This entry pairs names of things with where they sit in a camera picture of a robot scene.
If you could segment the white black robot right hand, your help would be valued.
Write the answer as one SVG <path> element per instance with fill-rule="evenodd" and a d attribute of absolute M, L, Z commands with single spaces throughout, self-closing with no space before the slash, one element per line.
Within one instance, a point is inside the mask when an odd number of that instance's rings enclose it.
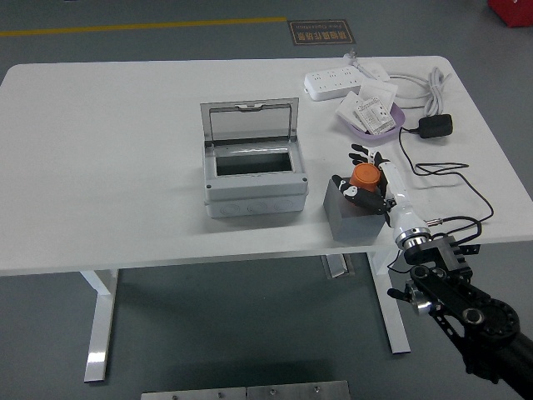
<path fill-rule="evenodd" d="M 393 229 L 393 239 L 403 250 L 430 240 L 431 231 L 420 218 L 409 198 L 406 185 L 396 165 L 360 144 L 351 145 L 349 157 L 355 168 L 374 167 L 378 171 L 376 179 L 362 179 L 359 183 L 353 177 L 332 177 L 336 189 L 349 202 L 367 211 L 382 215 Z"/>

